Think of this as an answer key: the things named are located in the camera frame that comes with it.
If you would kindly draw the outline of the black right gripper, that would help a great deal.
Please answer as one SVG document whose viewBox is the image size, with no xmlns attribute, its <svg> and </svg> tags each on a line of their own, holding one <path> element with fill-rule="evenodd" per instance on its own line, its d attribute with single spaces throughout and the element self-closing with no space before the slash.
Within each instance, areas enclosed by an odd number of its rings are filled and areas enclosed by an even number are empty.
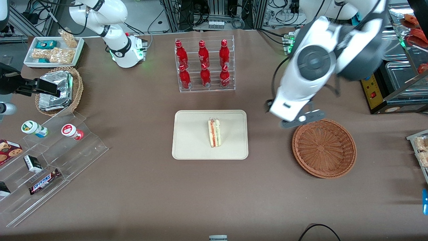
<svg viewBox="0 0 428 241">
<path fill-rule="evenodd" d="M 60 90 L 54 83 L 43 79 L 20 78 L 20 72 L 6 64 L 0 63 L 0 94 L 20 94 L 32 96 L 32 94 L 48 94 L 60 97 Z"/>
</svg>

